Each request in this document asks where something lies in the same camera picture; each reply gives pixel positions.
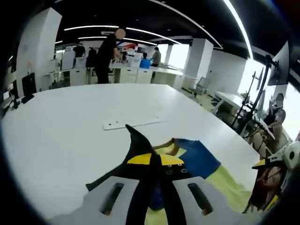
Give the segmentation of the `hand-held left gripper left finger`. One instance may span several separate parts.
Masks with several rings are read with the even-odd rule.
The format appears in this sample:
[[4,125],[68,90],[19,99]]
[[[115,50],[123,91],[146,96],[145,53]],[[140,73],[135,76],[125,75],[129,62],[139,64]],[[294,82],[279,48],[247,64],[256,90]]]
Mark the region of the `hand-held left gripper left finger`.
[[82,205],[51,218],[52,225],[143,225],[148,209],[162,209],[161,155],[146,153],[125,161],[120,170],[89,191]]

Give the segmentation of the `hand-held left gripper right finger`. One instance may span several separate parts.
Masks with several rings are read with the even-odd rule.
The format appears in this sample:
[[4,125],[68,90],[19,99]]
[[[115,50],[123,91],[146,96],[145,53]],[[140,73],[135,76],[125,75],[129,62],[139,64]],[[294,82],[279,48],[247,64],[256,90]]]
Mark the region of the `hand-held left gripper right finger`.
[[160,154],[161,225],[256,225],[259,213],[244,213],[251,192],[211,154],[187,159]]

